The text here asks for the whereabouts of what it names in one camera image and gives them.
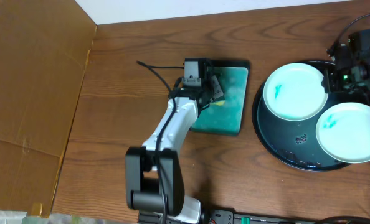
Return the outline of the green yellow scrub sponge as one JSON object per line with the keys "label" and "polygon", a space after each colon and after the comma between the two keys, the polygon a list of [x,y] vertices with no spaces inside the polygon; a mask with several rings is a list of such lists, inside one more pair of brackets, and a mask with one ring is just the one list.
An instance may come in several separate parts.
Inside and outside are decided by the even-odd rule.
{"label": "green yellow scrub sponge", "polygon": [[224,103],[225,103],[225,101],[224,101],[224,100],[220,100],[220,101],[215,101],[215,102],[213,102],[212,104],[213,104],[213,105],[217,105],[217,106],[222,106]]}

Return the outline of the mint plate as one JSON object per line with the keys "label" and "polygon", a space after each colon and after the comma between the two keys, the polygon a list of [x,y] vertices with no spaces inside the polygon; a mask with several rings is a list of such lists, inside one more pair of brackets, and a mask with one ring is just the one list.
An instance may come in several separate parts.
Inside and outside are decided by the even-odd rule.
{"label": "mint plate", "polygon": [[346,163],[370,161],[370,106],[340,103],[327,109],[316,124],[322,150]]}
{"label": "mint plate", "polygon": [[265,106],[276,117],[286,121],[312,118],[327,102],[322,87],[323,74],[305,63],[289,63],[267,78],[263,87]]}

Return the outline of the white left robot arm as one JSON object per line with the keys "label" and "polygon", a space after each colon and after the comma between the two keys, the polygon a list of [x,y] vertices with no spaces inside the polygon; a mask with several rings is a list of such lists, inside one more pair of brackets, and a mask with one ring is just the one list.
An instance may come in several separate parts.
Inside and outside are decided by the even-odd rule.
{"label": "white left robot arm", "polygon": [[197,90],[173,89],[154,133],[142,146],[127,150],[126,202],[130,209],[157,214],[159,223],[199,223],[202,205],[185,194],[179,152],[201,110]]}

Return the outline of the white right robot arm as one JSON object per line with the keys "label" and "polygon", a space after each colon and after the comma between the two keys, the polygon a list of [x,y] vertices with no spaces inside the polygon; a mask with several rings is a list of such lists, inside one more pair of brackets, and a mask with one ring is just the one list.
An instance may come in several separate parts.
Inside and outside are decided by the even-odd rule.
{"label": "white right robot arm", "polygon": [[330,50],[334,69],[325,72],[321,82],[325,93],[370,91],[370,48],[352,51],[341,44]]}

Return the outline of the black rectangular water tray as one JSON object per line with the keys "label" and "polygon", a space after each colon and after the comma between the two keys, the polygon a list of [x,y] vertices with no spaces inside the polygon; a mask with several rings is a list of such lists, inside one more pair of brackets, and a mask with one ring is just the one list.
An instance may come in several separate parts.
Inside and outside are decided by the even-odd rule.
{"label": "black rectangular water tray", "polygon": [[240,132],[250,62],[248,60],[212,60],[207,71],[219,80],[225,103],[203,109],[192,131],[236,136]]}

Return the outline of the round black serving tray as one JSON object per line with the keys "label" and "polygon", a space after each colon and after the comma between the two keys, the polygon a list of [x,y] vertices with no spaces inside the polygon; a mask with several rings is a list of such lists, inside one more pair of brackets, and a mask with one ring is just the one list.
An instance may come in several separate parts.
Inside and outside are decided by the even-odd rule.
{"label": "round black serving tray", "polygon": [[[317,68],[323,75],[334,69],[334,63],[319,60],[304,60]],[[330,107],[340,103],[361,103],[370,106],[370,91],[354,93],[332,93],[324,107],[312,118],[303,121],[286,121],[276,117],[265,106],[263,87],[258,90],[252,108],[255,132],[268,152],[282,162],[299,169],[330,171],[343,168],[351,163],[338,161],[322,150],[316,138],[316,124],[320,116]]]}

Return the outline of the brown cardboard panel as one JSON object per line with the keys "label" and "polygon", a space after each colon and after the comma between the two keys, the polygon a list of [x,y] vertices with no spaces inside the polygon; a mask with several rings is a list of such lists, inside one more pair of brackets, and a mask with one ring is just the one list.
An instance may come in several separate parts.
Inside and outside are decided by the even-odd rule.
{"label": "brown cardboard panel", "polygon": [[96,28],[75,1],[0,0],[0,210],[51,213]]}

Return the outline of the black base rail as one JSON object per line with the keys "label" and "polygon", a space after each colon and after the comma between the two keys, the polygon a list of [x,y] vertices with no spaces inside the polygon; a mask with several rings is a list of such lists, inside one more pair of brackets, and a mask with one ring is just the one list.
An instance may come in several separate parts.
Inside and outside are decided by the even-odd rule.
{"label": "black base rail", "polygon": [[337,216],[322,220],[298,220],[296,218],[234,213],[230,210],[209,210],[201,216],[201,222],[208,224],[370,224],[370,219],[353,216]]}

